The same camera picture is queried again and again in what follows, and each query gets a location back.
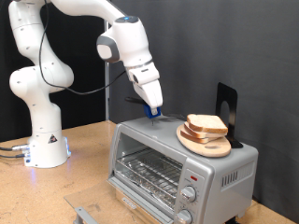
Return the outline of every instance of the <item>wooden table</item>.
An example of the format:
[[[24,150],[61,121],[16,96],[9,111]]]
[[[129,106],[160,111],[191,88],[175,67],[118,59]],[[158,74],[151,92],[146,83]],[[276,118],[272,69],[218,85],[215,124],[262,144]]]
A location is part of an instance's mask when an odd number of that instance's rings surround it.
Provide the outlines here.
[[[64,196],[91,188],[107,179],[110,142],[115,124],[103,121],[63,130],[72,156],[55,168],[25,167],[23,159],[0,158],[0,224],[67,224],[76,218]],[[27,138],[1,143],[12,147]],[[2,155],[20,154],[1,151]],[[252,202],[242,224],[293,224],[285,217]]]

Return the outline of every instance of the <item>bread slice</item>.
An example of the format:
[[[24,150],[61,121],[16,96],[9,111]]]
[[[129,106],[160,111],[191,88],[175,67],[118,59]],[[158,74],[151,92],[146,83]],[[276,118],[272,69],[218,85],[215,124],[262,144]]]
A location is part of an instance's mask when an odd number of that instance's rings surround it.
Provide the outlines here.
[[[187,138],[187,139],[193,141],[193,142],[201,143],[201,144],[208,143],[210,141],[218,139],[218,137],[196,138],[196,137],[188,134],[188,132],[186,131],[184,126],[182,126],[182,128],[180,130],[180,135],[183,136],[184,138]]]
[[[195,138],[207,138],[207,137],[224,137],[227,133],[204,133],[192,130],[189,127],[189,123],[184,123],[185,131]]]
[[[228,129],[218,116],[194,115],[187,116],[189,127],[196,132],[227,133]]]

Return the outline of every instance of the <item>wooden plate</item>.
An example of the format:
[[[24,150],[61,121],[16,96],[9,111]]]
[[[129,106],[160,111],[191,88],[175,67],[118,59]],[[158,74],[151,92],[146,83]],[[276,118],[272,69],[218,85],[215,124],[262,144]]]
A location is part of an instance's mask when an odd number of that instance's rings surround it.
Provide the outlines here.
[[[177,137],[180,143],[187,149],[206,157],[223,157],[230,153],[232,149],[231,144],[225,137],[206,144],[195,143],[180,135],[180,130],[183,129],[183,127],[183,124],[178,126]]]

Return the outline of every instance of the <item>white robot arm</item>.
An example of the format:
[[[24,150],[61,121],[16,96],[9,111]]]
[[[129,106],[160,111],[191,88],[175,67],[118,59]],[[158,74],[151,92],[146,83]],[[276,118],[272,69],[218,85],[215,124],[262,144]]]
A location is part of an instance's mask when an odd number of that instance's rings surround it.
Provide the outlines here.
[[[159,72],[154,66],[142,22],[127,17],[107,0],[47,0],[71,16],[92,15],[112,26],[97,40],[102,59],[109,63],[123,61],[138,95],[150,106],[152,114],[163,103]],[[49,99],[49,93],[61,91],[45,83],[39,70],[39,49],[44,28],[40,9],[44,0],[15,0],[9,6],[10,23],[19,52],[35,66],[14,72],[10,88],[28,105],[33,134],[28,140],[25,165],[50,168],[63,164],[68,157],[62,136],[60,108]],[[69,87],[74,80],[72,69],[61,62],[45,37],[41,66],[45,79],[56,86]]]

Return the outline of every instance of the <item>black cable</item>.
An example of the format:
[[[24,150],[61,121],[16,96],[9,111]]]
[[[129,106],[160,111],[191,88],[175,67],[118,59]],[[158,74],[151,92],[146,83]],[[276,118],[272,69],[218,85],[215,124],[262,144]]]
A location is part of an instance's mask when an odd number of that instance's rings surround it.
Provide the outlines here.
[[[45,0],[45,4],[46,4],[46,9],[47,9],[47,23],[46,23],[46,26],[45,26],[45,30],[44,30],[44,34],[41,38],[41,43],[40,43],[40,48],[39,48],[39,68],[40,68],[40,73],[41,73],[41,76],[43,77],[44,81],[52,86],[52,87],[55,87],[55,88],[62,88],[62,89],[65,89],[65,90],[68,90],[68,91],[71,91],[75,94],[78,94],[78,95],[89,95],[89,94],[92,94],[92,93],[95,93],[95,92],[98,92],[98,91],[102,91],[104,90],[105,88],[111,86],[119,77],[121,77],[125,71],[123,71],[120,75],[118,75],[111,83],[109,83],[108,85],[106,85],[105,87],[102,87],[100,89],[97,89],[95,91],[87,91],[87,92],[78,92],[78,91],[74,91],[70,88],[67,88],[67,87],[63,87],[63,86],[56,86],[56,85],[53,85],[53,84],[50,84],[44,77],[44,74],[43,74],[43,70],[42,70],[42,67],[41,67],[41,50],[42,50],[42,45],[43,45],[43,42],[44,42],[44,38],[45,38],[45,34],[46,34],[46,31],[47,31],[47,28],[48,28],[48,25],[49,25],[49,7],[48,7],[48,3],[47,3],[47,0]]]
[[[2,151],[12,151],[12,148],[9,148],[9,147],[0,147],[0,150],[2,150]]]
[[[12,157],[0,155],[0,157],[3,157],[3,158],[23,158],[23,157],[25,157],[25,155],[24,154],[19,154],[19,155],[12,156]]]

